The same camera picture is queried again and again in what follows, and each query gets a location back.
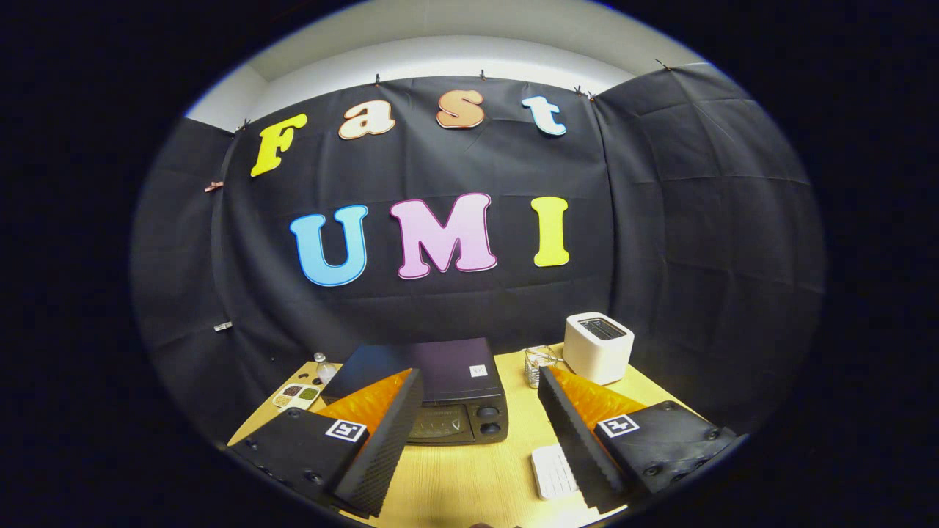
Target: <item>white keyboard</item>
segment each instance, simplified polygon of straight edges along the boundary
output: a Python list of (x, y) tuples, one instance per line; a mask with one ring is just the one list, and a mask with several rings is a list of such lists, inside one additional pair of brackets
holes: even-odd
[(531, 465), (534, 467), (534, 479), (538, 485), (538, 495), (549, 501), (577, 491), (577, 482), (561, 445), (555, 443), (539, 447), (531, 452)]

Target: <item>pink letter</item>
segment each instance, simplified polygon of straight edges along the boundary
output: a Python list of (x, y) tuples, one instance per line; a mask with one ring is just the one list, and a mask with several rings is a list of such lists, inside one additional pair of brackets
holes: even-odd
[(469, 193), (459, 196), (450, 211), (447, 225), (442, 226), (423, 200), (405, 200), (392, 206), (392, 216), (401, 224), (404, 266), (398, 270), (402, 279), (419, 279), (430, 274), (430, 266), (421, 258), (421, 247), (440, 272), (450, 268), (456, 245), (460, 258), (456, 268), (462, 272), (491, 270), (498, 263), (489, 252), (489, 236), (485, 228), (485, 210), (492, 199), (488, 194)]

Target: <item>glass cup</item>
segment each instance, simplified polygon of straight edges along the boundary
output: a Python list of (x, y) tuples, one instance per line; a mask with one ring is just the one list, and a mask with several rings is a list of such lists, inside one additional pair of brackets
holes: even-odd
[(532, 389), (538, 388), (542, 366), (551, 366), (558, 362), (558, 356), (547, 345), (525, 349), (525, 378)]

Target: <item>white ceiling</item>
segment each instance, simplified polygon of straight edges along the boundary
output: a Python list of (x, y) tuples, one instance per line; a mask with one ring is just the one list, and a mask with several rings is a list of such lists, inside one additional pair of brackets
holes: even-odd
[(582, 0), (373, 0), (281, 40), (248, 64), (271, 82), (320, 60), (383, 42), (449, 35), (545, 44), (641, 75), (704, 59), (651, 27)]

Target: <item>letter u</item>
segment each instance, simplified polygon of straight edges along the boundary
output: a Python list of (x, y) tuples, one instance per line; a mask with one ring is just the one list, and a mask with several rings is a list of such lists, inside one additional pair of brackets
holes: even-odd
[(336, 211), (336, 222), (343, 225), (348, 257), (341, 266), (331, 266), (323, 255), (320, 228), (326, 224), (322, 214), (308, 214), (290, 223), (290, 231), (297, 236), (297, 251), (303, 274), (314, 284), (332, 287), (348, 284), (365, 271), (365, 236), (362, 218), (368, 214), (365, 206), (348, 206)]

